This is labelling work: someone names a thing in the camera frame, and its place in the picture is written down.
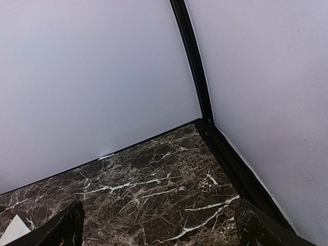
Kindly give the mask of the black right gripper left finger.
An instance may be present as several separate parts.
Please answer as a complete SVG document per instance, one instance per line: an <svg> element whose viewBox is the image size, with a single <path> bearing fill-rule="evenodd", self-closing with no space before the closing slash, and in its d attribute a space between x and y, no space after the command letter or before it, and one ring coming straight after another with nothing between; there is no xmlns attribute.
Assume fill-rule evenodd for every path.
<svg viewBox="0 0 328 246"><path fill-rule="evenodd" d="M82 245L85 211L75 201L41 227L7 245Z"/></svg>

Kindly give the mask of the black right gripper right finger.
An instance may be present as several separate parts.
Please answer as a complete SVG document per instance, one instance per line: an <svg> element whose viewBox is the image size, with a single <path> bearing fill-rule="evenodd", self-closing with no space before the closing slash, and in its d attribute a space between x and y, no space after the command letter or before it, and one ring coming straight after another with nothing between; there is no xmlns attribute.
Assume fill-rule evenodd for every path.
<svg viewBox="0 0 328 246"><path fill-rule="evenodd" d="M239 201L234 219L240 245L313 245L271 220L244 199Z"/></svg>

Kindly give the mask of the white letter paper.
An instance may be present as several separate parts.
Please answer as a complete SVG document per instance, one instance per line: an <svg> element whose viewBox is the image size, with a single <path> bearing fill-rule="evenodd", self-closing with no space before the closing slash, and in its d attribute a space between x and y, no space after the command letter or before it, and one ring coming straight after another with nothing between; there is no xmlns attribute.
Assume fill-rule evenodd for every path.
<svg viewBox="0 0 328 246"><path fill-rule="evenodd" d="M30 232L31 230L25 225L22 219L18 215L15 215L1 236L0 243L1 245L7 245Z"/></svg>

